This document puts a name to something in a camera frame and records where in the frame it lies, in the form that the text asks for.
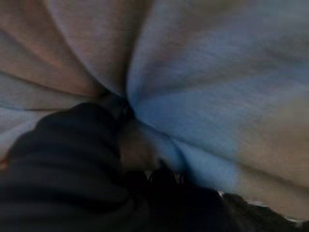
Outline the dark left robot hand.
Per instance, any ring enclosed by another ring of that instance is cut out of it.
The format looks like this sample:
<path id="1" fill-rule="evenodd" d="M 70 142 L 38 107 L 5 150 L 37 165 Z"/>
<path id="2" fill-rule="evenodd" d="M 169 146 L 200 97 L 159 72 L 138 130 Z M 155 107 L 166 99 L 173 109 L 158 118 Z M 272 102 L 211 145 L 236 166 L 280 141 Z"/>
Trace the dark left robot hand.
<path id="1" fill-rule="evenodd" d="M 11 146 L 0 172 L 3 232 L 306 232 L 266 207 L 177 181 L 162 168 L 125 173 L 114 94 L 42 118 Z"/>

